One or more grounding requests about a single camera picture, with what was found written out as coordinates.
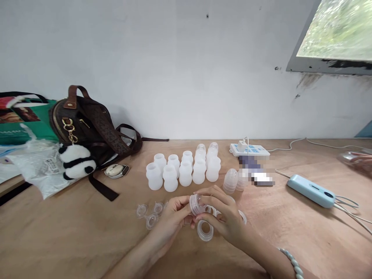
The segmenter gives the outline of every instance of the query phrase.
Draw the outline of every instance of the panda plush keychain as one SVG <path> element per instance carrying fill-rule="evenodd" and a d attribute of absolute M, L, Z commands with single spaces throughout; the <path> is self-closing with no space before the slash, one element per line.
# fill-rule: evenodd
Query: panda plush keychain
<path fill-rule="evenodd" d="M 83 178 L 97 167 L 90 151 L 82 145 L 64 146 L 58 152 L 65 168 L 63 178 L 66 180 Z"/>

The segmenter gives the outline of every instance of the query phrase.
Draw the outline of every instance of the plug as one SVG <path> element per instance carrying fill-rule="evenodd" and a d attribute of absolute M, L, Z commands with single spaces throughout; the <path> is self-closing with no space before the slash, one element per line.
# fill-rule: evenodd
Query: plug
<path fill-rule="evenodd" d="M 248 137 L 245 137 L 243 138 L 243 140 L 239 141 L 237 150 L 239 152 L 244 152 L 247 147 L 248 147 Z"/>

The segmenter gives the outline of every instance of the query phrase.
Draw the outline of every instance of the blue device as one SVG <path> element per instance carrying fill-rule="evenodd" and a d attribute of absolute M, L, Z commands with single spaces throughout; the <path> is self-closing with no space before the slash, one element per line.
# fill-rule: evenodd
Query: blue device
<path fill-rule="evenodd" d="M 287 185 L 322 207 L 332 208 L 334 205 L 336 198 L 334 193 L 298 174 L 292 176 Z"/>

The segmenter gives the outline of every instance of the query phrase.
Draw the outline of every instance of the green shopping bag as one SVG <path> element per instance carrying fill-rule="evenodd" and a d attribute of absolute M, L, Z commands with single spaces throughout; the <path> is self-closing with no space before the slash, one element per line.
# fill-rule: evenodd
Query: green shopping bag
<path fill-rule="evenodd" d="M 37 139 L 58 141 L 49 124 L 49 109 L 56 103 L 41 95 L 25 92 L 0 93 L 0 145 L 20 145 L 30 140 L 19 125 L 28 126 Z"/>

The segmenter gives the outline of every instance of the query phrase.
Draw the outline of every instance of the window frame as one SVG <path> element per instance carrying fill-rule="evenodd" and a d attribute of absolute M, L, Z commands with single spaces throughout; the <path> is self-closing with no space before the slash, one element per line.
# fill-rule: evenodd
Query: window frame
<path fill-rule="evenodd" d="M 296 47 L 294 48 L 292 56 L 288 62 L 286 71 L 341 74 L 353 76 L 372 75 L 372 62 L 296 56 L 321 1 L 322 0 L 315 0 L 313 9 L 311 10 L 310 15 L 305 23 L 300 38 L 297 41 Z"/>

